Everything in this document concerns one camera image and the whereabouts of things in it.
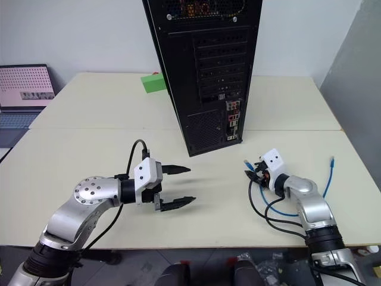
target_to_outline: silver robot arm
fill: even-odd
[[[80,181],[73,194],[50,218],[39,242],[29,258],[22,263],[9,286],[63,285],[70,271],[81,258],[82,248],[101,215],[122,204],[154,203],[155,210],[173,210],[193,201],[183,197],[170,203],[160,199],[163,173],[177,174],[190,169],[162,166],[146,157],[134,169],[134,179],[127,174],[113,178],[92,176]]]
[[[251,172],[251,179],[269,188],[279,197],[293,201],[304,231],[305,243],[311,254],[314,278],[321,285],[353,285],[325,273],[343,275],[365,284],[365,280],[350,249],[344,246],[335,218],[326,200],[318,192],[315,182],[286,175],[285,164],[276,149],[260,157]]]

